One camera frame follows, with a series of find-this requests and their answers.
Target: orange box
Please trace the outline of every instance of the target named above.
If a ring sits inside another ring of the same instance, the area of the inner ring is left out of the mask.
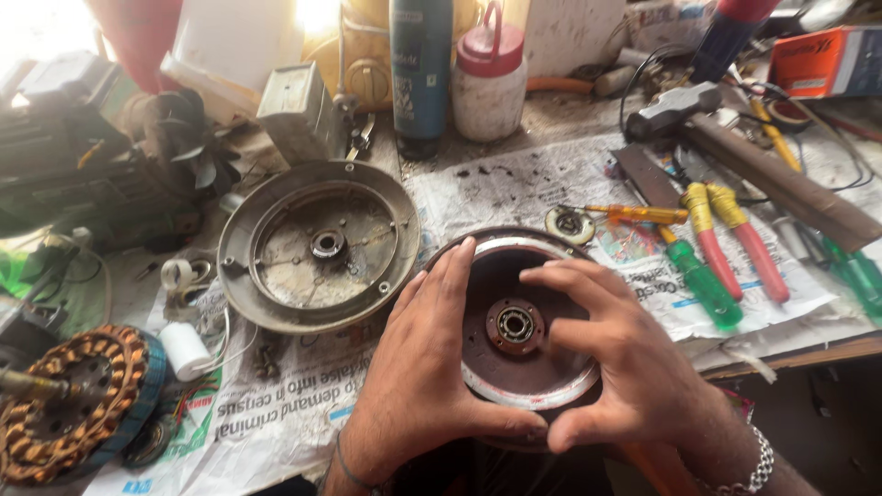
[[[778,40],[769,80],[802,98],[882,94],[882,26],[839,26]]]

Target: plier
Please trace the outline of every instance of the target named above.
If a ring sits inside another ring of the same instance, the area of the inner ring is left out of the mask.
[[[699,238],[702,250],[707,258],[707,264],[717,277],[720,278],[723,286],[729,290],[729,294],[736,301],[740,301],[744,296],[741,286],[738,285],[738,281],[735,279],[732,268],[729,266],[725,255],[722,254],[722,250],[720,250],[720,244],[714,234],[710,208],[735,233],[738,241],[741,242],[744,250],[747,251],[747,255],[751,258],[753,267],[756,269],[759,279],[763,282],[763,288],[772,301],[783,304],[790,300],[790,290],[781,277],[781,272],[778,271],[778,267],[774,264],[766,244],[763,243],[763,240],[759,237],[759,234],[738,205],[735,191],[718,181],[714,171],[710,169],[710,166],[697,153],[678,147],[674,156],[677,174],[686,188],[681,201],[690,209],[696,236]],[[693,212],[693,207],[695,207],[698,214]]]

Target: black wrist band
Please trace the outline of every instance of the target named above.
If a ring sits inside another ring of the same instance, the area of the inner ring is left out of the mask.
[[[349,468],[347,468],[346,463],[343,462],[343,452],[340,450],[340,433],[341,432],[342,432],[342,430],[340,432],[337,432],[337,461],[340,462],[340,468],[343,469],[343,473],[346,474],[346,477],[348,477],[349,480],[353,484],[361,487],[362,489],[370,491],[371,495],[379,495],[380,494],[380,486],[379,485],[367,484],[366,482],[362,481],[360,478],[354,476],[352,474],[352,472],[349,471]]]

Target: plastic jar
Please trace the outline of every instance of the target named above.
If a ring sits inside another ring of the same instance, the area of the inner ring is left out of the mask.
[[[490,28],[490,15],[496,25]],[[466,138],[495,141],[517,131],[527,95],[524,33],[502,23],[502,9],[494,0],[483,26],[460,38],[456,46],[451,89],[453,122]]]

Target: hammer head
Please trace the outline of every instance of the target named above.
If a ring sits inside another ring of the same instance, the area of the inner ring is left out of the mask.
[[[627,131],[637,141],[649,141],[671,134],[696,112],[713,112],[722,104],[717,84],[710,81],[693,87],[679,87],[662,93],[653,105],[628,116]]]

